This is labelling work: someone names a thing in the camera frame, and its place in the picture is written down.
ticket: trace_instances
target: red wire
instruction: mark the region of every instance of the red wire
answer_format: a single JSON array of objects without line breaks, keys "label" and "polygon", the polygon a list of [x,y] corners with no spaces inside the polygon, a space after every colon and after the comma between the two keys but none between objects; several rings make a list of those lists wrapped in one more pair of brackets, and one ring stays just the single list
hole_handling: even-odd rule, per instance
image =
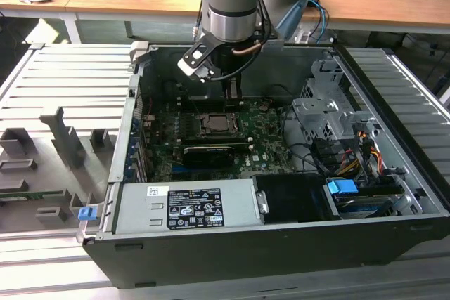
[{"label": "red wire", "polygon": [[344,165],[345,155],[350,154],[352,152],[353,152],[353,150],[347,150],[346,152],[344,152],[344,154],[342,155],[342,163],[340,164],[341,166]]}]

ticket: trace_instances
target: blue cable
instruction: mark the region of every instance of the blue cable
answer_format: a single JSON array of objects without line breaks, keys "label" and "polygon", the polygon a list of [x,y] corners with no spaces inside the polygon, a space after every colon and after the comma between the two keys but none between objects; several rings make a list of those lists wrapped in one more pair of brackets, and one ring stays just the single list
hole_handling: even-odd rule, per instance
[{"label": "blue cable", "polygon": [[325,15],[325,11],[323,10],[323,7],[316,3],[314,0],[309,0],[310,2],[312,2],[321,12],[322,14],[322,18],[323,18],[323,23],[322,23],[322,30],[321,30],[321,34],[319,35],[319,37],[317,38],[317,42],[316,44],[318,44],[323,36],[323,34],[325,33],[325,27],[326,27],[326,15]]}]

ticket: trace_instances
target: workbench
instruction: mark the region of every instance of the workbench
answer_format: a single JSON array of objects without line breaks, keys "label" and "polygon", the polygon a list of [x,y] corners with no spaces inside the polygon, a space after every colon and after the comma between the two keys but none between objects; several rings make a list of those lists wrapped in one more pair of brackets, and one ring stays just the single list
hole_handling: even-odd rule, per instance
[{"label": "workbench", "polygon": [[[450,34],[450,0],[321,0],[330,13],[328,28],[381,32]],[[80,20],[120,20],[128,37],[132,21],[195,22],[200,0],[52,0],[22,4],[0,0],[5,16],[64,20],[72,43],[81,43]],[[308,8],[303,22],[319,19]]]},{"label": "workbench", "polygon": [[[76,126],[79,137],[88,136],[92,128],[106,128],[116,135],[131,75],[126,61],[128,50],[126,45],[35,45],[0,88],[0,133],[5,127],[21,123],[31,137],[48,140],[51,134],[34,111],[57,101],[66,111],[66,125]],[[349,52],[430,159],[450,179],[449,154],[445,151],[449,113],[436,110],[436,99],[395,56],[374,49],[351,48]],[[68,84],[71,92],[63,92],[63,79],[65,89]],[[32,95],[37,89],[41,93]],[[57,90],[62,92],[55,98]],[[15,110],[16,116],[7,116],[10,110]],[[450,237],[424,242],[386,266],[121,290],[111,285],[81,248],[76,232],[76,228],[66,228],[0,234],[0,294],[9,295],[11,300],[369,300],[407,295],[445,299],[450,292]]]}]

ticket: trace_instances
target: desk leg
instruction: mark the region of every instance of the desk leg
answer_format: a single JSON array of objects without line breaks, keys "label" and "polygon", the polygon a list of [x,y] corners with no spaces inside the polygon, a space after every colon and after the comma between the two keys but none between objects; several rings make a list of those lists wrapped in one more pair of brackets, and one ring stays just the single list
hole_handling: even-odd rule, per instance
[{"label": "desk leg", "polygon": [[83,37],[78,21],[74,18],[64,18],[64,23],[69,33],[70,42],[72,44],[82,44]]},{"label": "desk leg", "polygon": [[131,26],[131,21],[124,21],[124,23],[125,23],[125,32],[127,33],[127,37],[129,37],[129,38],[134,37],[133,27]]}]

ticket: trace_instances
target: gray floor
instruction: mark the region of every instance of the gray floor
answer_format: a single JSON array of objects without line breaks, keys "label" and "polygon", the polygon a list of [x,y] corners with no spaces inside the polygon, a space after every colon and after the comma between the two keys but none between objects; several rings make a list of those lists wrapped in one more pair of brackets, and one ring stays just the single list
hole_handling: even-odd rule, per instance
[{"label": "gray floor", "polygon": [[[33,31],[33,41],[28,42],[54,42],[68,43],[69,37],[61,20],[41,20],[39,27],[46,25],[46,33],[42,29]],[[4,79],[18,62],[25,52],[27,45],[21,44],[22,37],[25,37],[38,25],[38,20],[27,18],[7,18],[3,19],[4,29],[0,31],[0,81]],[[150,42],[190,42],[191,24],[169,24],[159,22],[133,22],[134,39],[126,37],[123,22],[118,21],[95,21],[83,20],[81,22],[82,36],[86,44],[130,44],[133,40],[148,40]],[[357,31],[330,31],[338,37],[338,40],[345,46],[365,47],[370,32]],[[398,34],[380,34],[376,47],[394,46]],[[434,53],[431,53],[431,44],[434,44]],[[442,57],[445,51],[449,50],[450,41],[446,36],[433,34],[408,34],[403,41],[403,46],[395,48],[395,53],[421,80],[428,77],[430,70]],[[450,70],[450,53],[442,60],[431,77],[427,81],[429,88],[432,88],[438,79]]]}]

